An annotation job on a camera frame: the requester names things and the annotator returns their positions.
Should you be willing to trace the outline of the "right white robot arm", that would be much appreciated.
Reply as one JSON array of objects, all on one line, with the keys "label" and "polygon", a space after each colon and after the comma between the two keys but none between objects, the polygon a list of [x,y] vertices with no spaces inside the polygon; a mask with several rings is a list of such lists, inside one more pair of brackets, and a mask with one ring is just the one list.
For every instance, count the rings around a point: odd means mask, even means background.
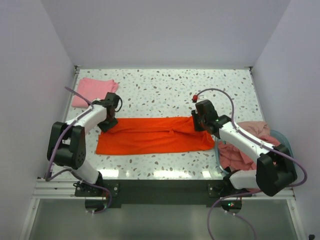
[{"label": "right white robot arm", "polygon": [[247,155],[256,165],[255,170],[234,170],[223,178],[225,191],[260,190],[274,196],[298,178],[289,149],[275,146],[248,133],[226,115],[218,115],[211,101],[193,100],[191,115],[194,129],[206,131],[219,140],[226,141]]}]

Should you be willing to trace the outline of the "orange t shirt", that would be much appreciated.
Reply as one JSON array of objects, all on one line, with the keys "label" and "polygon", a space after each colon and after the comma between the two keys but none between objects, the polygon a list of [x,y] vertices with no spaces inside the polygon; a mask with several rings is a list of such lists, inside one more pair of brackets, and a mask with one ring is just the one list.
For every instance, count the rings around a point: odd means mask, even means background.
[{"label": "orange t shirt", "polygon": [[215,141],[195,131],[191,116],[119,118],[115,127],[98,137],[98,155],[144,155],[208,151]]}]

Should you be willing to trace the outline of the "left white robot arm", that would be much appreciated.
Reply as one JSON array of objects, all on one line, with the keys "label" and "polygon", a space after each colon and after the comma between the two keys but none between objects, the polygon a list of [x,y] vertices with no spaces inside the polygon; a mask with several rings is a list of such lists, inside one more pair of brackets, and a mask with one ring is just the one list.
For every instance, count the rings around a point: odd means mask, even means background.
[{"label": "left white robot arm", "polygon": [[102,174],[86,160],[86,135],[95,127],[106,133],[118,124],[116,113],[123,101],[108,92],[104,99],[88,102],[88,108],[67,122],[52,125],[47,159],[49,166],[45,180],[51,181],[61,173],[70,172],[89,185],[102,185]]}]

